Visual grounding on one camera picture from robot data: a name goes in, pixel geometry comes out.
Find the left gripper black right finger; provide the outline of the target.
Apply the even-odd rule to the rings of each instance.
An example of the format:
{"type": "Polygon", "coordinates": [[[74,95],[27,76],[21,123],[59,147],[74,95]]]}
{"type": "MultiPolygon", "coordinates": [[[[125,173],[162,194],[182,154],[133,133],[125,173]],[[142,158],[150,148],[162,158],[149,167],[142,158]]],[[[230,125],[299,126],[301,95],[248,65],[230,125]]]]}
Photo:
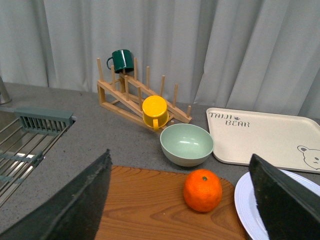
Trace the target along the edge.
{"type": "Polygon", "coordinates": [[[271,240],[318,240],[320,197],[253,154],[249,173],[257,209],[271,240]]]}

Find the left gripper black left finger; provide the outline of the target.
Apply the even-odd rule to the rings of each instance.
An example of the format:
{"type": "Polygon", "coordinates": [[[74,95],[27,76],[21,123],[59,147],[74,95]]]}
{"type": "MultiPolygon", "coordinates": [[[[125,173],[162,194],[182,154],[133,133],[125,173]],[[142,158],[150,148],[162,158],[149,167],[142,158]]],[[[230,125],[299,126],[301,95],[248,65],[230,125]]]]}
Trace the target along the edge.
{"type": "Polygon", "coordinates": [[[2,240],[93,240],[108,196],[107,150],[48,201],[1,233],[2,240]]]}

